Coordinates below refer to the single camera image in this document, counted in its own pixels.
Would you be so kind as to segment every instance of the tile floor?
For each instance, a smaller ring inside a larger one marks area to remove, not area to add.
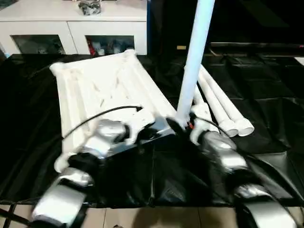
[[[0,206],[8,210],[9,206]],[[30,217],[31,206],[18,205],[15,214]],[[299,208],[290,208],[297,222],[303,222]],[[0,218],[0,228],[4,219]],[[231,208],[140,208],[140,209],[89,209],[83,228],[237,228]],[[9,228],[25,228],[11,222]]]

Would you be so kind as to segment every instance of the items in cabinet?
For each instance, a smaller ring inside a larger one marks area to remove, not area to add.
[[[95,0],[95,1],[86,1],[82,0],[78,7],[81,9],[82,13],[84,15],[94,15],[101,12],[101,1]]]
[[[58,35],[12,35],[22,54],[65,54]]]
[[[86,36],[91,55],[111,55],[134,49],[133,36]]]

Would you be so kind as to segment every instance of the vertical white pole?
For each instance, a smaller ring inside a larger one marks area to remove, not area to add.
[[[215,0],[198,0],[185,66],[185,73],[180,90],[177,118],[186,125],[199,76],[200,64],[206,45],[212,11]]]

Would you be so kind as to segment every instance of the black tarp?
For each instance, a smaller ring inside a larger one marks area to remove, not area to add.
[[[13,55],[0,66],[0,203],[33,204],[56,177],[61,153],[60,111],[49,65],[90,56]],[[174,107],[185,59],[139,57]],[[304,196],[304,66],[290,57],[204,57],[204,66],[255,126],[235,137],[242,150],[282,172]],[[115,155],[100,170],[93,207],[223,206],[212,194],[207,164],[196,148],[175,135]],[[256,167],[287,206],[298,206],[274,177]]]

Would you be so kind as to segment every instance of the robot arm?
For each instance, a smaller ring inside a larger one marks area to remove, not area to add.
[[[130,139],[154,119],[143,110],[145,118],[129,124],[103,119],[95,132],[68,159],[69,166],[53,182],[32,212],[31,226],[50,228],[81,227],[87,207],[84,202],[91,194],[97,171],[108,157],[111,146]]]
[[[290,213],[265,189],[244,157],[237,153],[236,145],[218,132],[206,131],[204,125],[204,120],[196,118],[191,132],[195,137],[190,135],[190,138],[196,140],[195,144],[199,144],[201,152],[212,164],[211,182],[224,183],[214,183],[211,187],[219,191],[217,188],[223,186],[221,191],[225,191],[236,206],[239,228],[296,228]]]

